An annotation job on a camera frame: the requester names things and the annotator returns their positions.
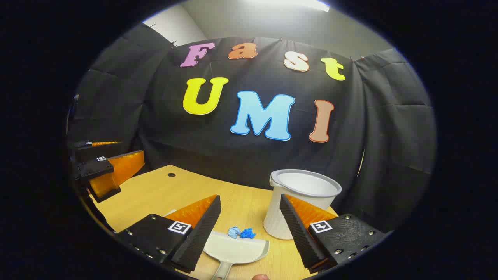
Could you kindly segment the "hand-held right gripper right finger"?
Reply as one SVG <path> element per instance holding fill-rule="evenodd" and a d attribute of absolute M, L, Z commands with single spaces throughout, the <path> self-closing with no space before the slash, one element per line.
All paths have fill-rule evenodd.
<path fill-rule="evenodd" d="M 331 214 L 288 194 L 281 195 L 280 211 L 310 273 L 357 259 L 388 236 L 353 214 Z"/>

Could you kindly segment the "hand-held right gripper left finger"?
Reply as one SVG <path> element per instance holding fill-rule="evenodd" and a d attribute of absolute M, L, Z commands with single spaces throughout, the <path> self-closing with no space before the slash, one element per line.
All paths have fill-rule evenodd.
<path fill-rule="evenodd" d="M 215 194 L 165 216 L 148 214 L 116 237 L 161 266 L 190 273 L 221 211 L 221 197 Z"/>

